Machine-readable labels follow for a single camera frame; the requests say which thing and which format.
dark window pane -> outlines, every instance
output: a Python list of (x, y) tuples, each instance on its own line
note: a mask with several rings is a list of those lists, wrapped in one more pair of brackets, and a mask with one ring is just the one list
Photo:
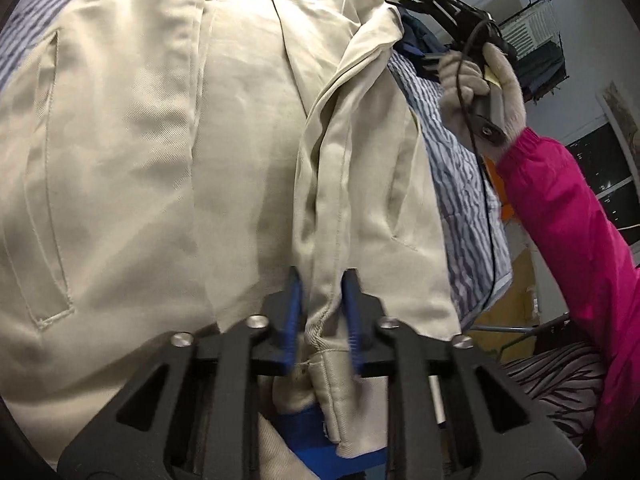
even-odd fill
[(569, 144), (567, 149), (595, 194), (631, 176), (625, 154), (609, 123)]
[[(616, 228), (640, 224), (640, 203), (638, 203), (638, 194), (633, 182), (603, 196), (600, 203), (607, 213), (607, 218)], [(640, 240), (640, 228), (622, 231), (620, 234), (629, 245)]]

gloved hand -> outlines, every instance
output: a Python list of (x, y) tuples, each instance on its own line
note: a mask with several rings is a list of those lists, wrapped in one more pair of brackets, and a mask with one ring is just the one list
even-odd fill
[[(495, 45), (485, 44), (482, 53), (487, 65), (494, 72), (502, 86), (504, 95), (504, 124), (508, 142), (504, 146), (494, 146), (491, 143), (476, 136), (476, 147), (480, 155), (487, 156), (497, 162), (502, 154), (520, 136), (527, 126), (527, 113), (524, 108), (524, 99), (518, 79), (511, 67), (511, 63), (504, 57), (504, 54)], [(462, 111), (460, 110), (460, 99), (456, 87), (456, 72), (460, 65), (462, 54), (451, 52), (440, 60), (438, 74), (440, 83), (444, 89), (444, 94), (440, 99), (440, 111), (442, 113), (442, 123), (462, 142), (469, 150), (472, 149), (469, 130), (466, 127)], [(462, 89), (462, 99), (465, 106), (469, 106), (475, 95), (487, 95), (489, 85), (482, 78), (482, 71), (475, 63), (470, 61), (462, 62), (460, 73), (460, 86)]]

jacket cuff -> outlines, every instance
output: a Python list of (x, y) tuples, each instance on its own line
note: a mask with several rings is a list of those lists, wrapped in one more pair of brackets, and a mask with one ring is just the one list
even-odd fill
[(540, 142), (542, 140), (531, 128), (525, 128), (496, 164), (498, 175), (502, 178), (508, 177), (535, 151)]

metal bolt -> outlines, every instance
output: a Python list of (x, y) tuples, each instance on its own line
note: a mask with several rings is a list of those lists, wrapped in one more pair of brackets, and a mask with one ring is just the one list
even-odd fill
[(266, 316), (260, 316), (260, 315), (255, 315), (255, 316), (249, 316), (246, 319), (246, 325), (249, 328), (264, 328), (269, 324), (269, 318)]
[(451, 340), (451, 344), (455, 346), (455, 348), (465, 350), (467, 348), (474, 347), (474, 340), (471, 339), (468, 335), (459, 334), (457, 336), (454, 336), (454, 338)]
[(378, 326), (380, 328), (390, 330), (392, 328), (398, 328), (400, 326), (400, 322), (395, 317), (383, 316), (378, 320)]
[(188, 332), (176, 332), (171, 336), (171, 344), (178, 348), (191, 346), (193, 344), (193, 335)]

black and white striped cloth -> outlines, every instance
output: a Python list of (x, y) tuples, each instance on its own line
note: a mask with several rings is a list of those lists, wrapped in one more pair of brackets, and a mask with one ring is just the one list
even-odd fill
[(496, 256), (492, 293), (490, 232), (476, 158), (442, 125), (438, 105), (442, 95), (440, 85), (418, 77), (411, 62), (396, 51), (391, 55), (388, 68), (422, 125), (442, 218), (451, 299), (462, 327), (467, 328), (480, 314), (489, 294), (492, 294), (488, 303), (491, 306), (511, 285), (511, 257), (500, 220), (500, 203), (487, 184)]
[(507, 364), (507, 374), (576, 445), (593, 425), (607, 368), (588, 343), (551, 350)]
[[(69, 1), (20, 0), (0, 31), (0, 91)], [(478, 168), (473, 155), (442, 125), (438, 108), (440, 86), (418, 78), (412, 65), (395, 51), (388, 66), (422, 123), (442, 216), (451, 296), (461, 324), (466, 328), (480, 314), (491, 293), (492, 281)], [(499, 218), (500, 206), (492, 192), (490, 208), (497, 273), (489, 305), (500, 298), (511, 283), (511, 261)]]

